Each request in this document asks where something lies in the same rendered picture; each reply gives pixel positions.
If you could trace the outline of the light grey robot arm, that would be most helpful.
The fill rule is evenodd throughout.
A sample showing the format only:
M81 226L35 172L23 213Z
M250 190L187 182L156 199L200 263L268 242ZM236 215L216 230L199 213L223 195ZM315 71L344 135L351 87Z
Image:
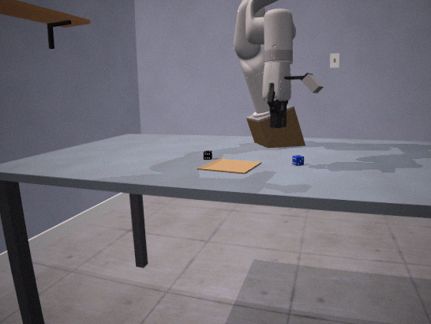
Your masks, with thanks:
M256 110L254 118L270 115L270 107L263 100L262 94L264 62L293 62L296 25L291 11L272 9L265 13L264 7L276 1L278 0L242 0L238 7L234 50ZM264 54L261 44L264 44ZM284 79L301 79L312 93L318 93L324 87L311 73Z

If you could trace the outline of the black die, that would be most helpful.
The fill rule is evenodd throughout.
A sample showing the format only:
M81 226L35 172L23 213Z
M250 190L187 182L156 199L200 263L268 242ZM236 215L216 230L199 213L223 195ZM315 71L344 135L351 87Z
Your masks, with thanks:
M212 159L212 151L204 151L204 160Z

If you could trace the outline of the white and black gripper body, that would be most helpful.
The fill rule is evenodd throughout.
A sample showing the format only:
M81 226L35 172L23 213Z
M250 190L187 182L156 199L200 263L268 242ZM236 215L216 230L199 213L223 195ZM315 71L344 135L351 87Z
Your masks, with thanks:
M291 97L291 80L284 77L291 77L290 64L292 61L276 60L264 62L263 78L263 100L268 100L270 84L274 83L275 97L278 101L287 101ZM277 94L277 97L276 97Z

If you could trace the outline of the blue die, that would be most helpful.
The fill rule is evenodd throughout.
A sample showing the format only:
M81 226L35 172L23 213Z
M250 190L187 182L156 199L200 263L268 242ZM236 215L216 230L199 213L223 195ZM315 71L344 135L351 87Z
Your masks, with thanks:
M293 156L292 164L298 166L298 165L304 165L304 157L303 156Z

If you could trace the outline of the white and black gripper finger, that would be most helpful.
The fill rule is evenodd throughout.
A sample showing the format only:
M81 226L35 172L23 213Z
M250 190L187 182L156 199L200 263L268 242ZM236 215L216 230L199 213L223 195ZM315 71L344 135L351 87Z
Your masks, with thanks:
M287 104L288 104L288 101L281 101L280 113L282 113L283 127L287 126Z
M269 94L268 94L268 105L270 107L270 127L282 128L282 113L280 113L281 101L274 101L274 97L275 97L274 83L271 83Z

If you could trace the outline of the tan flat mat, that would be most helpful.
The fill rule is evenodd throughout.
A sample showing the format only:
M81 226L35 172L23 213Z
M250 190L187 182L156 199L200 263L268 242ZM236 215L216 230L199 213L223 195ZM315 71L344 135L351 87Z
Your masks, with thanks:
M256 161L218 159L199 167L197 170L245 174L260 164L261 162Z

